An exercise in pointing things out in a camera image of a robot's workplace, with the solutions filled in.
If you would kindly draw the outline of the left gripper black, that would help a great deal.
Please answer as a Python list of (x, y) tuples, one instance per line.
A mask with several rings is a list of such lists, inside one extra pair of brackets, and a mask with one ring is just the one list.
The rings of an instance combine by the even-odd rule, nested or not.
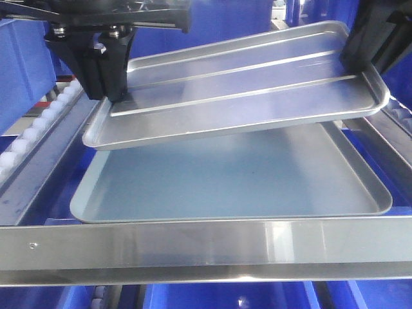
[[(190, 1), (1, 1), (2, 19), (48, 23), (51, 52), (67, 65), (91, 100), (118, 102), (127, 93), (127, 66), (135, 28), (191, 27)], [(106, 50), (91, 47), (93, 36)]]

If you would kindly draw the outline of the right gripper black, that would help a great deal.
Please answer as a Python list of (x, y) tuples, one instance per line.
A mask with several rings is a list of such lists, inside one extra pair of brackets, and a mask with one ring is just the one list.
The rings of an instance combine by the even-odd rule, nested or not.
[(360, 1), (340, 55), (356, 74), (370, 64), (383, 74), (411, 52), (411, 1)]

